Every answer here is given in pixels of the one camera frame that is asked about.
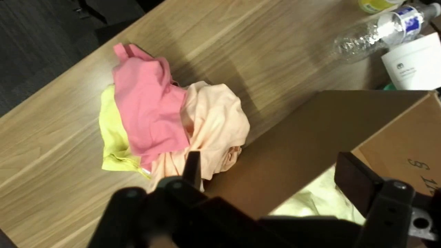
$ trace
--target brown cardboard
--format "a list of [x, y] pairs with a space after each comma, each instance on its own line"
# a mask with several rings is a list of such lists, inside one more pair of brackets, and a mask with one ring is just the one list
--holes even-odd
[[239, 163], [206, 193], [245, 214], [267, 215], [427, 93], [325, 91], [244, 149]]
[[428, 94], [352, 153], [383, 178], [403, 181], [432, 196], [441, 186], [441, 105]]

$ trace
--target wooden table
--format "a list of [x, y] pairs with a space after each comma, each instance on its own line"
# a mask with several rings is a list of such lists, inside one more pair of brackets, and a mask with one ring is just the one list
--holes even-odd
[[183, 84], [226, 83], [255, 141], [317, 90], [384, 82], [370, 61], [329, 56], [328, 38], [359, 18], [355, 0], [165, 2], [0, 119], [0, 229], [18, 247], [84, 247], [110, 195], [144, 185], [100, 170], [99, 97], [114, 45], [166, 57]]

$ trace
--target crumpled fabric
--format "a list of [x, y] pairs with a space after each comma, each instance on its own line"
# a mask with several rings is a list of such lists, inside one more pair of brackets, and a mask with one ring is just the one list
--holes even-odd
[[[102, 97], [102, 101], [106, 101], [102, 102], [102, 113], [113, 112], [110, 116], [117, 118], [118, 111], [114, 102], [114, 108], [108, 108], [113, 107], [111, 101], [114, 100]], [[188, 152], [199, 152], [202, 180], [212, 180], [213, 174], [227, 171], [235, 164], [241, 146], [245, 144], [249, 133], [249, 122], [241, 109], [239, 98], [224, 84], [209, 86], [204, 82], [191, 84], [187, 89], [187, 101], [180, 116], [183, 130], [188, 137], [188, 148], [180, 152], [161, 153], [150, 163], [151, 188], [146, 189], [147, 192], [153, 192], [157, 182], [165, 177], [182, 175]], [[114, 137], [108, 135], [106, 138], [111, 140], [111, 142], [104, 141], [104, 151], [107, 151], [104, 155], [122, 153], [126, 156], [118, 157], [113, 163], [103, 160], [102, 169], [106, 171], [139, 171], [144, 174], [143, 170], [139, 170], [142, 169], [139, 160], [132, 159], [136, 156], [129, 153], [128, 140], [125, 138], [124, 141], [124, 134], [121, 134], [124, 133], [122, 126], [120, 129], [113, 127], [121, 122], [115, 122], [114, 119], [102, 120], [102, 118], [104, 116], [100, 115], [99, 123], [111, 122], [108, 126], [102, 126], [102, 129], [111, 127], [111, 130], [104, 133]]]
[[186, 91], [170, 79], [165, 58], [151, 58], [136, 46], [114, 46], [120, 64], [113, 71], [114, 100], [131, 153], [147, 171], [161, 153], [188, 146], [180, 111]]
[[347, 200], [333, 181], [334, 167], [315, 178], [311, 184], [289, 197], [270, 215], [281, 217], [336, 217], [358, 225], [363, 225], [365, 218]]

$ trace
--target dark floor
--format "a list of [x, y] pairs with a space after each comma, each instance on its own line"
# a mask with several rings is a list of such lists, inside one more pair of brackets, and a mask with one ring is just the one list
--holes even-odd
[[158, 3], [86, 0], [103, 22], [78, 0], [1, 0], [0, 116]]

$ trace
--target plastic water bottle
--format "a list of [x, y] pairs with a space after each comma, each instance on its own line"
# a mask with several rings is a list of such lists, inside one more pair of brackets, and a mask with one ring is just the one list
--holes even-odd
[[379, 50], [397, 47], [413, 40], [428, 20], [441, 14], [441, 6], [412, 5], [380, 14], [334, 39], [334, 47], [347, 62], [361, 61]]

